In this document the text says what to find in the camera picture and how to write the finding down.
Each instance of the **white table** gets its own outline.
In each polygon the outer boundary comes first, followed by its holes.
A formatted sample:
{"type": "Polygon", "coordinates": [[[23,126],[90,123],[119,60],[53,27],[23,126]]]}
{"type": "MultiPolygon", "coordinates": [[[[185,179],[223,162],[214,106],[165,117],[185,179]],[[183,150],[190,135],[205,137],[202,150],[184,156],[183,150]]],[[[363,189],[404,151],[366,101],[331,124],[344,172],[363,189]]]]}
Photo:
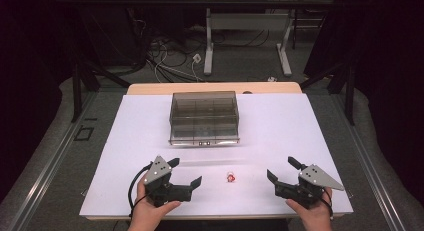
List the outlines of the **white table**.
{"type": "Polygon", "coordinates": [[[278,56],[285,76],[291,76],[291,68],[286,54],[287,41],[292,27],[291,10],[286,14],[213,14],[206,9],[206,54],[204,74],[212,74],[213,29],[283,30],[282,42],[277,44],[278,56]]]}
{"type": "MultiPolygon", "coordinates": [[[[190,85],[184,85],[183,89],[194,87],[193,91],[198,91],[202,87],[201,84],[190,85]]],[[[240,84],[205,86],[208,87],[205,91],[230,90],[232,86],[237,90],[240,143],[234,146],[170,146],[168,139],[172,96],[125,95],[80,215],[94,220],[128,219],[129,185],[135,174],[157,155],[167,161],[180,158],[180,165],[172,172],[173,184],[189,185],[199,176],[203,177],[201,186],[193,191],[192,201],[183,202],[165,219],[295,216],[284,199],[275,196],[274,185],[266,176],[266,170],[269,169],[280,181],[296,184],[299,171],[287,162],[288,156],[306,165],[315,163],[342,183],[307,96],[297,91],[257,93],[255,89],[261,87],[258,85],[266,83],[255,85],[253,89],[245,88],[254,94],[240,94],[243,90],[240,84]],[[234,183],[226,180],[229,171],[236,176],[234,183]]],[[[169,93],[181,90],[182,84],[150,86],[168,87],[169,93]]],[[[134,94],[141,89],[132,89],[128,93],[134,94]]],[[[345,192],[333,192],[333,210],[335,215],[353,212],[345,192]]]]}

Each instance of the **transparent plastic box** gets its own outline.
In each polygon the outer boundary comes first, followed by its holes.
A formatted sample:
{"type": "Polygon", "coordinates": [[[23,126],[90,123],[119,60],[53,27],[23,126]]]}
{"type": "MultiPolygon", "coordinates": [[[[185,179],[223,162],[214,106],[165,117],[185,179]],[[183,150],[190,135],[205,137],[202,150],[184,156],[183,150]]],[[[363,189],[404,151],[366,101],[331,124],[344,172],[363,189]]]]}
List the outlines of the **transparent plastic box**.
{"type": "Polygon", "coordinates": [[[237,144],[239,113],[234,91],[174,93],[171,145],[237,144]]]}

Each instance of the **human hand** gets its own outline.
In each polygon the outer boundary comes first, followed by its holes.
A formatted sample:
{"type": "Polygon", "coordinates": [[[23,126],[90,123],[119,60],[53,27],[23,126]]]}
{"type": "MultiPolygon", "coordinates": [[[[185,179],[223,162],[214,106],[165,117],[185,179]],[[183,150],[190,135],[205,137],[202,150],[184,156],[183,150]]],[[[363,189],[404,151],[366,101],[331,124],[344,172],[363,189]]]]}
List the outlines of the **human hand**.
{"type": "MultiPolygon", "coordinates": [[[[325,188],[327,191],[323,193],[322,199],[331,205],[331,188],[325,188]]],[[[330,211],[328,207],[319,200],[309,209],[305,209],[302,205],[292,199],[286,200],[287,205],[292,208],[302,219],[303,226],[307,231],[330,231],[330,211]]]]}
{"type": "Polygon", "coordinates": [[[134,207],[132,221],[129,231],[153,231],[159,225],[161,219],[176,207],[180,206],[181,202],[172,201],[158,208],[149,202],[148,197],[145,197],[146,190],[143,184],[144,175],[137,184],[137,198],[134,203],[138,204],[134,207]]]}

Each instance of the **small red object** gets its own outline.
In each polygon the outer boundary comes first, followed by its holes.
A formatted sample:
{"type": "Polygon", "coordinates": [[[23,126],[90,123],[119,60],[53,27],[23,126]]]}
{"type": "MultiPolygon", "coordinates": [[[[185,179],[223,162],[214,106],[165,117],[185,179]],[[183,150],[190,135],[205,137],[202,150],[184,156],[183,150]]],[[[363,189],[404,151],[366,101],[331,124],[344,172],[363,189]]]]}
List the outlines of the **small red object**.
{"type": "Polygon", "coordinates": [[[236,177],[234,176],[234,174],[232,173],[232,172],[228,172],[228,174],[227,174],[227,181],[229,182],[229,183],[232,183],[232,182],[234,182],[236,180],[236,177]]]}

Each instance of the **black curtain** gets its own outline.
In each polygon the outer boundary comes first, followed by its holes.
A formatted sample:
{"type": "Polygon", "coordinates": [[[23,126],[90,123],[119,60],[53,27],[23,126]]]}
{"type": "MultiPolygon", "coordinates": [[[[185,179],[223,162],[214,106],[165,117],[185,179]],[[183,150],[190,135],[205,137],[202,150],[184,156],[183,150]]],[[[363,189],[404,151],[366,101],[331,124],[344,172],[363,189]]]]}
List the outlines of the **black curtain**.
{"type": "Polygon", "coordinates": [[[0,0],[0,13],[3,200],[54,119],[72,65],[44,0],[0,0]]]}
{"type": "Polygon", "coordinates": [[[359,51],[353,59],[355,87],[369,100],[379,147],[407,190],[424,204],[424,0],[335,2],[377,7],[330,11],[304,73],[313,77],[337,62],[351,61],[349,52],[359,51]]]}

